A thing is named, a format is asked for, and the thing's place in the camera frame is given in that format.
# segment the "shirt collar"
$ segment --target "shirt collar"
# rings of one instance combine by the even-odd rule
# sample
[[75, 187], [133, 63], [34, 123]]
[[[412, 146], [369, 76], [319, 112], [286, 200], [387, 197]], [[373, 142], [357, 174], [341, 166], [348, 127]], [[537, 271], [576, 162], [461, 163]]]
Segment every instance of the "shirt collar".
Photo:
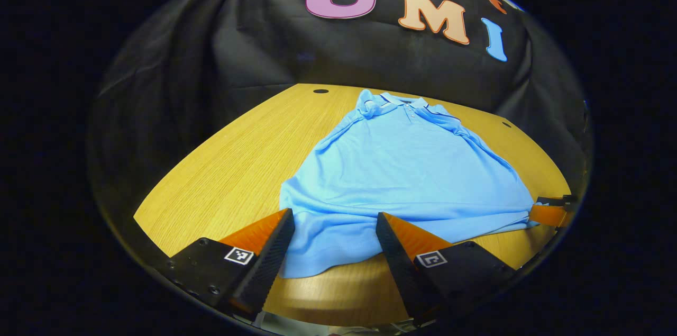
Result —
[[415, 108], [423, 108], [423, 107], [428, 107], [428, 102], [425, 101], [423, 98], [404, 98], [404, 97], [396, 97], [394, 95], [391, 95], [390, 93], [384, 92], [381, 93], [380, 96], [387, 100], [388, 102], [395, 104], [395, 105], [404, 105], [405, 103], [402, 102], [403, 100], [407, 102], [411, 102], [411, 107]]

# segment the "wood grain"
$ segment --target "wood grain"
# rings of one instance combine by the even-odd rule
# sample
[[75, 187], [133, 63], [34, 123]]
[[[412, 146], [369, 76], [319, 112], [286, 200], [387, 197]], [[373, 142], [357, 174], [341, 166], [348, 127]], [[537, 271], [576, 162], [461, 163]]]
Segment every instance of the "wood grain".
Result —
[[[318, 88], [329, 92], [313, 93]], [[282, 182], [295, 174], [315, 144], [355, 108], [361, 91], [357, 87], [298, 84], [257, 105], [176, 165], [148, 194], [135, 220], [162, 251], [173, 256], [199, 237], [222, 239], [276, 212]], [[570, 193], [554, 162], [511, 122], [469, 107], [425, 99], [431, 105], [442, 104], [481, 136], [515, 168], [534, 199]], [[519, 268], [553, 235], [554, 228], [540, 225], [473, 240]], [[368, 326], [408, 318], [382, 254], [309, 278], [278, 277], [264, 310], [336, 326]]]

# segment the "blue polo shirt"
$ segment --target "blue polo shirt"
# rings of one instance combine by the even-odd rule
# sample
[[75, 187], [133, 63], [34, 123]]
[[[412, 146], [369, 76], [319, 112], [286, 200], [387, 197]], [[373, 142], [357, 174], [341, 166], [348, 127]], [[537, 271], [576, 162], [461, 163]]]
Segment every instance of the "blue polo shirt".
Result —
[[382, 252], [381, 211], [459, 242], [535, 225], [533, 203], [510, 164], [441, 105], [363, 90], [281, 186], [296, 230], [280, 273], [312, 276]]

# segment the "yellow letter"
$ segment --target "yellow letter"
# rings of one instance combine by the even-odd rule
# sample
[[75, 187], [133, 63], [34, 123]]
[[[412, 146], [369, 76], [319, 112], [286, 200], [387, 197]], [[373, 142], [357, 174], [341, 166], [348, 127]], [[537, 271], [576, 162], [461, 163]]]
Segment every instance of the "yellow letter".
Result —
[[439, 8], [435, 8], [430, 0], [404, 0], [404, 17], [397, 22], [405, 28], [424, 30], [425, 23], [421, 22], [423, 15], [430, 25], [430, 30], [437, 33], [442, 25], [447, 22], [447, 28], [443, 34], [447, 39], [454, 40], [459, 44], [467, 45], [470, 40], [465, 33], [463, 13], [465, 8], [453, 1], [442, 1]]

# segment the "black background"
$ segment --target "black background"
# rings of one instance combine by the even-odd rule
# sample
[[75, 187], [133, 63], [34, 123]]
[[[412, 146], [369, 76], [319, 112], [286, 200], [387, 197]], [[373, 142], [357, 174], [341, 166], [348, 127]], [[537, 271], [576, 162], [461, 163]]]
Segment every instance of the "black background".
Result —
[[[235, 333], [133, 263], [85, 177], [95, 87], [123, 40], [167, 0], [5, 1], [3, 44], [17, 66], [3, 84], [7, 244], [16, 256], [5, 268], [18, 278], [8, 285], [10, 332]], [[660, 29], [671, 0], [513, 1], [558, 40], [590, 96], [592, 185], [551, 258], [449, 333], [662, 333], [675, 290], [666, 278], [672, 250], [658, 237], [672, 214], [648, 191], [675, 164], [661, 153], [670, 147], [663, 124], [672, 107], [660, 91], [672, 83], [663, 74], [674, 34]]]

